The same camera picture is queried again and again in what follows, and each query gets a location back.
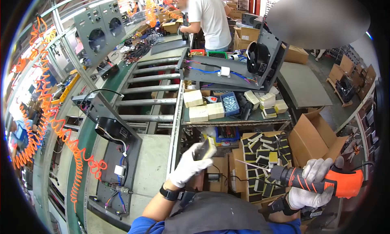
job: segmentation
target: white glove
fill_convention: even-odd
[[[203,143],[193,144],[186,152],[183,153],[178,167],[169,175],[169,179],[173,185],[178,188],[184,187],[186,182],[188,182],[193,175],[212,165],[212,159],[210,158],[198,161],[194,161],[192,158],[194,151],[200,148],[202,144]]]
[[[320,182],[328,173],[332,163],[333,160],[331,158],[326,160],[309,160],[303,168],[302,177],[306,179],[307,184],[311,184],[312,182]],[[336,159],[335,164],[336,167],[342,168],[342,165],[344,164],[343,157],[339,156]],[[333,191],[334,187],[332,186],[327,187],[321,194],[292,187],[288,194],[288,201],[290,207],[294,209],[301,209],[305,206],[321,207],[330,201]]]

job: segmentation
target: red plastic bin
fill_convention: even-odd
[[[206,55],[206,51],[205,50],[202,50],[202,49],[194,49],[194,50],[190,50],[190,54],[191,52],[202,52],[203,53],[203,56]]]

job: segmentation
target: blue plastic bin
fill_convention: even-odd
[[[215,134],[217,135],[217,137],[215,138],[215,142],[217,142],[217,143],[236,142],[236,141],[238,141],[240,139],[240,134],[238,132],[238,126],[234,127],[234,130],[236,131],[236,136],[234,138],[220,138],[219,135],[218,135],[217,127],[214,127],[214,128],[215,128]]]
[[[225,105],[223,104],[223,98],[229,97],[229,96],[233,96],[234,97],[234,100],[236,101],[236,105],[237,105],[237,109],[236,110],[226,111]],[[238,114],[240,112],[240,106],[238,105],[237,98],[236,98],[236,95],[234,94],[234,92],[230,92],[230,93],[221,95],[221,102],[222,102],[222,105],[223,105],[223,110],[225,111],[225,116],[236,115],[236,114]]]

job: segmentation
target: wooden pallet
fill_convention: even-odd
[[[339,96],[339,99],[341,100],[342,102],[342,107],[346,107],[346,106],[349,106],[349,105],[352,105],[352,100],[348,101],[347,103],[345,103],[342,98],[341,98],[341,95],[339,94],[339,92],[337,91],[336,89],[336,85],[333,83],[333,81],[331,79],[326,79],[326,81],[328,83],[330,83],[330,85],[332,85],[333,89],[335,90],[335,93]]]

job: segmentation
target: black wrist strap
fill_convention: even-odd
[[[176,191],[172,191],[172,190],[169,190],[169,189],[164,189],[163,186],[164,185],[162,185],[161,188],[160,188],[160,193],[164,196],[164,198],[169,200],[169,201],[177,200],[177,198],[178,198],[178,196],[180,194],[181,189],[176,190]]]
[[[288,193],[286,193],[285,195],[276,199],[271,205],[269,205],[268,212],[271,214],[271,213],[283,211],[283,213],[285,215],[290,216],[290,215],[293,215],[296,212],[300,211],[300,209],[295,210],[295,209],[290,208],[290,205],[287,203],[287,200],[286,200],[287,195],[288,195]]]

